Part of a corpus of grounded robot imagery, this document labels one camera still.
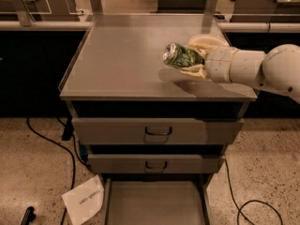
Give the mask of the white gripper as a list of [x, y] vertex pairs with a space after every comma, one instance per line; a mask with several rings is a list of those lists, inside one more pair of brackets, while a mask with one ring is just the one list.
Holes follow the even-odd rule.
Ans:
[[191, 44], [190, 47], [198, 51], [205, 60], [205, 65], [184, 67], [180, 71], [188, 76], [196, 77], [215, 83], [231, 83], [230, 68], [233, 57], [238, 52], [234, 47], [216, 46], [206, 43]]

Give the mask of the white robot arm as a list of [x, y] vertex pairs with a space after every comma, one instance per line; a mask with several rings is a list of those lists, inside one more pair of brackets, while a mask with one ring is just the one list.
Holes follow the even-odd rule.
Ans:
[[240, 83], [300, 103], [300, 47], [277, 46], [269, 53], [218, 46], [203, 65], [184, 74], [214, 83]]

